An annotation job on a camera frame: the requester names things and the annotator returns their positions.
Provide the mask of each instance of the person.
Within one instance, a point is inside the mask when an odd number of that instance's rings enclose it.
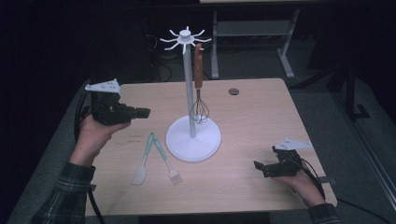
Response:
[[[31,223],[84,223],[87,192],[95,172],[93,160],[113,133],[130,125],[131,122],[106,126],[94,120],[92,115],[85,118],[69,162],[64,165],[48,199],[32,216]],[[342,223],[335,208],[324,201],[304,172],[296,176],[274,177],[274,180],[294,189],[309,207],[314,224]]]

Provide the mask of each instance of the plaid sleeve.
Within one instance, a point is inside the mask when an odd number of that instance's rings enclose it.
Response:
[[[67,163],[49,198],[32,218],[32,223],[84,223],[87,192],[95,168]]]
[[[309,216],[314,224],[342,224],[343,221],[337,215],[335,208],[330,203],[324,203],[310,207]]]

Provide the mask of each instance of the plaid shirt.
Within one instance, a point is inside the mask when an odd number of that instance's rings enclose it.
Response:
[[[67,163],[55,188],[32,218],[32,223],[84,223],[87,192],[95,168]]]

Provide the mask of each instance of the round white base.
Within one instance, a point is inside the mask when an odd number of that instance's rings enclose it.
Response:
[[[183,161],[202,161],[212,156],[219,148],[221,133],[211,119],[195,124],[196,136],[191,138],[190,117],[177,119],[166,133],[166,145],[171,153]]]

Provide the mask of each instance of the wooden handle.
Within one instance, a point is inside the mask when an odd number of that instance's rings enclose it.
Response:
[[[198,43],[195,45],[194,51],[194,85],[195,89],[202,88],[203,82],[203,59],[202,59],[202,44]]]

